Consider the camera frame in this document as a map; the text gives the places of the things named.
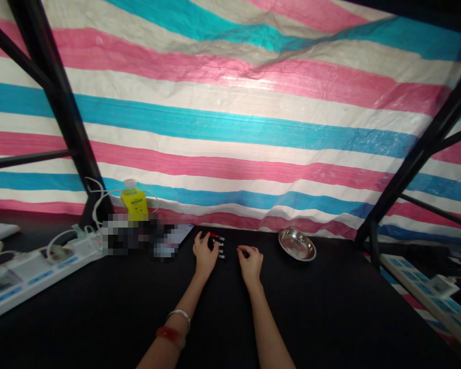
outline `black tabletop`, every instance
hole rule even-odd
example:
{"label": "black tabletop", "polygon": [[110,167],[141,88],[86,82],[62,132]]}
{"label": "black tabletop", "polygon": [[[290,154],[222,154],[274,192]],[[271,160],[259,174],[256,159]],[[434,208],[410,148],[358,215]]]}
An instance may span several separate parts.
{"label": "black tabletop", "polygon": [[[196,227],[173,262],[107,256],[0,316],[0,368],[135,367],[191,280],[199,229],[210,230]],[[274,233],[211,230],[226,248],[248,244],[264,255],[262,284],[297,368],[461,367],[350,242],[314,238],[317,258],[302,263]],[[232,255],[217,261],[203,290],[178,367],[258,365],[249,296]]]}

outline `white power strip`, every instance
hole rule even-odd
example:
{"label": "white power strip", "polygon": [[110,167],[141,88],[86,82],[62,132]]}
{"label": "white power strip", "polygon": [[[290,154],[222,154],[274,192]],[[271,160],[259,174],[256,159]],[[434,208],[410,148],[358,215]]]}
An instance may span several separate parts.
{"label": "white power strip", "polygon": [[39,252],[26,254],[0,267],[0,315],[16,307],[28,298],[57,283],[91,261],[104,256],[95,242],[101,240],[100,232],[95,237],[70,242],[72,255],[51,264]]}
{"label": "white power strip", "polygon": [[381,254],[382,265],[408,290],[456,340],[461,343],[461,306],[452,298],[440,298],[427,283],[429,279],[402,256]]}

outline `bracelet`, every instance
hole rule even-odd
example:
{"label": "bracelet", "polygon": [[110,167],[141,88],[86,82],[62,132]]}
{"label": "bracelet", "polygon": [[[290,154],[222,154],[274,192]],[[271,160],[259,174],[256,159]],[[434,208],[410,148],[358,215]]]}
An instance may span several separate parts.
{"label": "bracelet", "polygon": [[155,333],[155,337],[164,337],[173,341],[181,350],[186,346],[186,340],[179,334],[177,330],[162,326]]}
{"label": "bracelet", "polygon": [[181,309],[175,309],[175,310],[172,310],[168,315],[167,315],[167,318],[165,319],[166,321],[169,319],[169,317],[173,314],[181,314],[183,317],[186,318],[186,320],[188,321],[188,332],[190,331],[190,328],[191,328],[191,318],[190,316],[188,315],[188,313],[186,311],[183,311]]}

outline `plastic bottle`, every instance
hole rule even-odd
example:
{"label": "plastic bottle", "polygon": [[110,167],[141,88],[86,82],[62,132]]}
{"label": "plastic bottle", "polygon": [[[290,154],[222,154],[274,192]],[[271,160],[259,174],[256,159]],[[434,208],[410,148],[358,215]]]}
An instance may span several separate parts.
{"label": "plastic bottle", "polygon": [[128,210],[128,214],[148,214],[147,197],[145,192],[137,187],[134,179],[125,179],[121,200]]}

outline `wrinkled fabric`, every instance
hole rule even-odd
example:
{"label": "wrinkled fabric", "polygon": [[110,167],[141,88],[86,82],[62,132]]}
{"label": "wrinkled fabric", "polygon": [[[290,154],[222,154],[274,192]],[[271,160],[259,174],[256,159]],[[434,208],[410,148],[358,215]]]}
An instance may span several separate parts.
{"label": "wrinkled fabric", "polygon": [[[352,239],[461,76],[461,33],[339,0],[43,3],[108,190],[135,178],[168,220]],[[25,50],[3,2],[0,27]],[[65,147],[0,50],[0,156]],[[461,216],[461,142],[406,193]],[[0,208],[86,198],[70,159],[0,170]],[[403,200],[379,232],[461,244]]]}

